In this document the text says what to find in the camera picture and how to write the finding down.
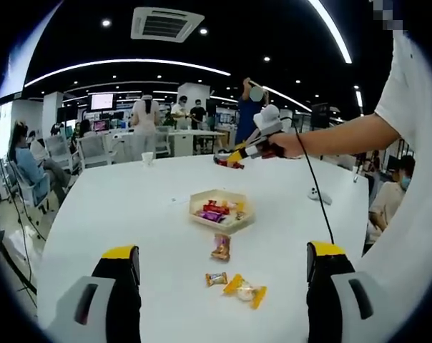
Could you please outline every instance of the yellow candy wrapper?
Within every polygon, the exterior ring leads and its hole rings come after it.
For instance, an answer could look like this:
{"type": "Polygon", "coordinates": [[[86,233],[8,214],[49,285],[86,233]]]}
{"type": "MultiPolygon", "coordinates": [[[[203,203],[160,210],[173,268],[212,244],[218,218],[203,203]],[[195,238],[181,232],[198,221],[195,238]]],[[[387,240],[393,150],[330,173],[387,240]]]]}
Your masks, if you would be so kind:
{"type": "Polygon", "coordinates": [[[250,302],[252,309],[257,309],[259,307],[260,302],[264,299],[266,291],[266,286],[253,287],[249,282],[245,281],[240,274],[236,274],[223,290],[226,295],[236,294],[240,300],[250,302]]]}
{"type": "Polygon", "coordinates": [[[227,284],[227,274],[206,274],[205,279],[207,280],[207,286],[212,286],[213,284],[227,284]]]}

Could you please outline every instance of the air conditioning vent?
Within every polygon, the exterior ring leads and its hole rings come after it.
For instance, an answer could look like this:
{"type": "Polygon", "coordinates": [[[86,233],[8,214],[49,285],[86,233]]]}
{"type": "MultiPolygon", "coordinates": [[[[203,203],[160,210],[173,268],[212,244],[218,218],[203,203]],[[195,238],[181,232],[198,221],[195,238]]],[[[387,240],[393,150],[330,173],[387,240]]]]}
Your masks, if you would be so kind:
{"type": "Polygon", "coordinates": [[[133,12],[132,39],[182,43],[205,17],[174,9],[137,7],[133,12]]]}

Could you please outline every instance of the white cup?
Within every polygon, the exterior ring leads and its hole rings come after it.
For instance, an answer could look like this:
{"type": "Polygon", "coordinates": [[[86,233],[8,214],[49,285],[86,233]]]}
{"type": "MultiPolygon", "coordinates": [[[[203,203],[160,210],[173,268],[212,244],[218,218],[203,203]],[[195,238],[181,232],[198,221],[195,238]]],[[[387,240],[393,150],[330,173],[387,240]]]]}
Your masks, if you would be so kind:
{"type": "Polygon", "coordinates": [[[143,152],[142,153],[143,164],[145,166],[151,166],[152,160],[154,159],[154,152],[143,152]]]}

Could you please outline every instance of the face mask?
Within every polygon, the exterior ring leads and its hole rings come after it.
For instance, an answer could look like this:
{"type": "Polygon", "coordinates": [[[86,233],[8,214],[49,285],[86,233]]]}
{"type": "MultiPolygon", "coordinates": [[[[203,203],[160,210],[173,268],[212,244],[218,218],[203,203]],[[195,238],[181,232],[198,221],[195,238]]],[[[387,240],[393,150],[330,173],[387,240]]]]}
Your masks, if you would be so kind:
{"type": "Polygon", "coordinates": [[[402,177],[401,180],[401,187],[404,191],[407,191],[408,186],[410,186],[411,178],[409,177],[402,177]]]}

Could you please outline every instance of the blue shirt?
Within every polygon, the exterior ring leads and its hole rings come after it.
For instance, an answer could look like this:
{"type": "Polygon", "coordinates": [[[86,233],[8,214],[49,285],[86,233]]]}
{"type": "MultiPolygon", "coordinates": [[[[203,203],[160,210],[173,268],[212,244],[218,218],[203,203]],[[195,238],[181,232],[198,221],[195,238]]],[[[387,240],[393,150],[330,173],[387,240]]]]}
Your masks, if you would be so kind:
{"type": "Polygon", "coordinates": [[[30,185],[34,185],[34,198],[37,204],[49,191],[47,189],[46,178],[44,178],[44,169],[38,166],[38,162],[31,154],[28,148],[16,148],[17,167],[27,178],[30,185]]]}
{"type": "Polygon", "coordinates": [[[251,136],[256,130],[256,125],[252,118],[262,109],[262,102],[256,102],[248,98],[243,100],[242,97],[238,100],[238,112],[240,120],[237,127],[237,135],[235,136],[235,144],[240,144],[251,136]]]}

